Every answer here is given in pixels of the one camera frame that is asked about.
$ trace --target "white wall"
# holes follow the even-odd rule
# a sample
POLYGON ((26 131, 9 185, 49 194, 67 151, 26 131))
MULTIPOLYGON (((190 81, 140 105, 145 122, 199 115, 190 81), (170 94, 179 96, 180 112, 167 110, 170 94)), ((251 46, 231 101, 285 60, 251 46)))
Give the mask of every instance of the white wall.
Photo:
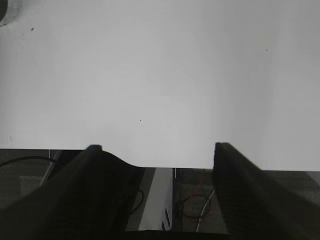
POLYGON ((320 1, 30 0, 0 28, 0 148, 320 171, 320 1))

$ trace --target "black cable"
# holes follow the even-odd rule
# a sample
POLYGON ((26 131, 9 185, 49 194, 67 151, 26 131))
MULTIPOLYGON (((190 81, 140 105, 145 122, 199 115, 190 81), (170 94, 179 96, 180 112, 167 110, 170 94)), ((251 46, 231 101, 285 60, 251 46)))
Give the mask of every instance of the black cable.
POLYGON ((144 193, 141 189, 139 189, 138 192, 141 193, 141 197, 142 197, 142 198, 141 198, 141 201, 139 202, 139 204, 138 204, 134 209, 132 209, 132 210, 129 212, 129 215, 133 214, 133 213, 141 206, 141 204, 144 202, 145 193, 144 193))
POLYGON ((195 195, 192 195, 192 197, 194 198, 194 197, 202 197, 202 198, 205 198, 205 202, 208 202, 209 204, 208 204, 208 207, 207 207, 207 209, 206 209, 206 211, 202 214, 202 215, 198 215, 198 216, 191 216, 191 215, 187 215, 187 214, 185 214, 184 212, 183 212, 183 209, 184 209, 184 202, 186 201, 186 200, 188 200, 187 198, 181 203, 182 204, 182 214, 183 214, 183 216, 185 216, 185 217, 187 217, 187 218, 189 218, 189 219, 195 219, 195 220, 198 220, 199 218, 204 218, 206 215, 208 215, 209 214, 209 212, 210 212, 210 209, 211 209, 211 206, 212 206, 212 204, 211 204, 211 201, 209 200, 209 198, 207 197, 207 196, 205 196, 205 195, 203 195, 203 194, 195 194, 195 195))
POLYGON ((60 163, 58 163, 56 160, 54 160, 52 158, 49 158, 49 157, 46 157, 46 156, 23 156, 23 157, 14 158, 14 159, 11 159, 11 160, 8 160, 8 161, 0 163, 0 168, 4 167, 6 165, 12 164, 14 162, 19 162, 19 161, 24 161, 24 160, 31 160, 31 159, 46 160, 46 161, 54 163, 54 164, 58 165, 59 167, 63 168, 63 166, 60 163))

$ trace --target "dark floor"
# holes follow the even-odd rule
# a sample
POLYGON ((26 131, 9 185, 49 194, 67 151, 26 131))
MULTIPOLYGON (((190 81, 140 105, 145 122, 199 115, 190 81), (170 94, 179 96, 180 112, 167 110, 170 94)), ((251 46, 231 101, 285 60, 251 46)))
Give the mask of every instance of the dark floor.
MULTIPOLYGON (((50 150, 53 157, 55 150, 50 150)), ((0 149, 0 163, 26 157, 49 157, 49 150, 0 149)), ((3 208, 39 187, 49 162, 45 160, 24 160, 0 168, 0 208, 3 208)))
MULTIPOLYGON (((305 199, 320 206, 320 186, 304 171, 265 171, 279 184, 286 187, 305 199)), ((203 170, 201 169, 183 169, 181 177, 182 198, 188 197, 199 185, 203 170)), ((206 170, 204 179, 198 193, 209 196, 213 189, 212 171, 206 170)), ((202 197, 193 197, 184 205, 183 212, 191 216, 197 216, 205 203, 202 197)), ((199 232, 227 234, 227 228, 220 211, 218 200, 215 196, 212 198, 212 211, 208 215, 207 221, 202 222, 199 232)), ((184 232, 194 232, 197 224, 190 219, 182 218, 182 230, 184 232)))
MULTIPOLYGON (((50 151, 50 157, 55 154, 55 150, 50 151)), ((19 150, 0 149, 0 163, 24 156, 44 156, 49 157, 48 150, 19 150)), ((3 208, 24 195, 30 193, 39 186, 49 163, 43 160, 26 160, 13 163, 0 168, 0 208, 3 208)), ((288 190, 306 198, 307 200, 320 206, 320 187, 304 171, 265 171, 279 184, 288 190)), ((202 177, 202 169, 183 169, 180 178, 181 199, 189 196, 199 185, 202 177)), ((203 182, 198 190, 198 194, 208 196, 213 190, 212 171, 204 172, 203 182)), ((202 197, 193 197, 184 204, 183 211, 191 216, 200 214, 205 203, 202 197)), ((194 232, 196 223, 187 218, 183 218, 182 230, 184 232, 194 232)), ((227 229, 224 223, 219 203, 215 196, 212 198, 212 211, 208 214, 205 222, 199 227, 199 232, 226 234, 227 229)))

